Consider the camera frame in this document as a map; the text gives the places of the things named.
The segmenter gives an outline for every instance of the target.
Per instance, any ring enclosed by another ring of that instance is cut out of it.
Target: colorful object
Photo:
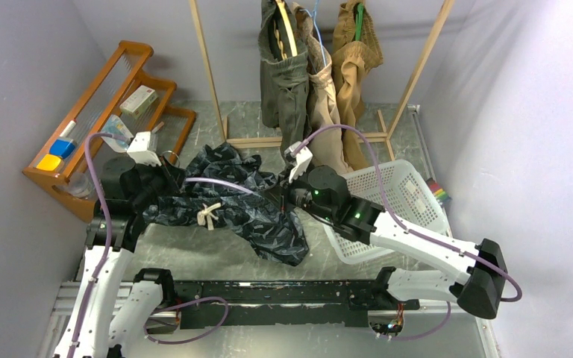
[[[73,153],[76,146],[77,144],[73,139],[59,136],[54,144],[49,148],[49,153],[56,157],[65,159]]]
[[[431,190],[431,193],[441,206],[447,201],[451,200],[449,194],[447,194],[447,192],[434,179],[429,178],[425,182],[427,183],[427,185],[429,186],[429,190]]]
[[[45,156],[36,164],[36,169],[44,170],[46,172],[57,172],[63,166],[63,160],[52,154],[45,154]]]

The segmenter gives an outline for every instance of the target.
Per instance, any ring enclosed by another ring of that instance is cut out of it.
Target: beige pants
[[[339,22],[333,32],[333,79],[337,91],[339,118],[355,127],[363,114],[361,84],[371,69],[383,63],[383,52],[375,35],[372,18],[363,10],[360,41],[354,39],[354,14],[363,0],[350,0],[339,6]],[[363,156],[358,137],[351,131],[343,135],[346,162],[354,170],[370,166]]]
[[[298,34],[303,37],[308,48],[309,56],[309,94],[307,99],[307,115],[313,131],[327,125],[340,123],[339,111],[335,101],[335,85],[331,75],[331,54],[324,48],[326,65],[322,56],[319,41],[313,36],[313,19],[308,16],[297,3],[292,4],[293,13],[298,23]],[[313,164],[330,166],[338,174],[352,172],[352,168],[344,161],[342,145],[342,130],[331,129],[317,135],[308,145],[313,153]]]

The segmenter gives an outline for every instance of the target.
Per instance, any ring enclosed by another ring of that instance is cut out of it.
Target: wooden shelf
[[[95,202],[73,197],[61,188],[67,187],[69,179],[74,173],[87,170],[83,146],[86,136],[99,132],[111,114],[120,116],[128,129],[135,134],[139,131],[150,131],[166,111],[182,112],[188,121],[184,133],[179,137],[174,148],[175,152],[178,153],[194,123],[194,112],[169,106],[170,98],[177,89],[177,84],[174,81],[152,77],[143,71],[147,59],[152,55],[152,48],[145,43],[121,41],[117,50],[102,67],[102,70],[93,79],[83,95],[76,101],[56,131],[49,137],[29,166],[23,169],[24,175],[85,222],[89,222],[93,218]],[[122,115],[119,105],[141,85],[156,90],[159,99],[139,119]],[[70,157],[65,159],[63,168],[59,172],[36,169],[36,164],[49,152],[51,145],[72,120],[75,120],[77,125],[70,137],[76,140],[78,147]],[[91,143],[93,156],[97,155],[102,143],[101,139],[94,139]]]

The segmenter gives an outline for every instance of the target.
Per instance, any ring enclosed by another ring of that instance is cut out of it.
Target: dark patterned cloth
[[[212,178],[239,184],[254,192],[271,189],[277,183],[272,173],[259,172],[260,155],[241,159],[231,145],[212,149],[209,145],[186,168],[188,178]],[[249,241],[256,254],[267,260],[298,265],[308,254],[300,219],[294,212],[282,213],[278,206],[257,194],[211,183],[185,183],[183,195],[160,197],[158,205],[144,212],[146,222],[167,226],[197,225],[196,215],[221,203],[212,213],[214,227],[228,227]]]

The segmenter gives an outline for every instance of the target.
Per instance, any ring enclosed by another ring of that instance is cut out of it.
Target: wooden pole
[[[194,21],[194,29],[196,31],[196,38],[198,44],[201,46],[201,54],[203,55],[203,64],[205,66],[205,75],[210,82],[210,91],[212,93],[212,102],[214,104],[214,112],[216,119],[219,121],[219,129],[221,130],[221,137],[223,142],[227,140],[225,136],[225,129],[223,128],[223,118],[221,117],[221,109],[219,107],[219,99],[216,97],[216,87],[214,86],[214,77],[212,76],[212,66],[210,65],[210,57],[207,56],[207,46],[205,45],[205,37],[203,36],[203,26],[201,26],[201,17],[198,14],[198,6],[196,0],[190,1],[190,10],[192,11],[192,20]]]
[[[427,59],[433,49],[433,46],[436,44],[436,40],[438,40],[438,36],[440,35],[440,31],[442,30],[442,26],[447,21],[447,17],[451,12],[451,8],[454,6],[456,0],[445,0],[442,3],[440,8],[440,12],[438,12],[438,16],[436,17],[436,21],[433,23],[431,28],[431,32],[425,41],[425,46],[423,47],[423,51],[419,57],[419,61],[416,63],[416,67],[414,67],[414,71],[410,76],[410,80],[407,82],[405,86],[405,91],[403,91],[403,95],[401,96],[401,100],[398,103],[398,107],[396,107],[396,111],[394,112],[394,119],[392,120],[392,125],[389,127],[387,132],[387,139],[392,136],[392,132],[394,132],[394,128],[398,124],[398,120],[401,119],[403,115],[403,109],[407,106],[407,102],[410,100],[410,96],[412,95],[412,91],[416,86],[416,82],[418,82],[421,72],[427,63]]]

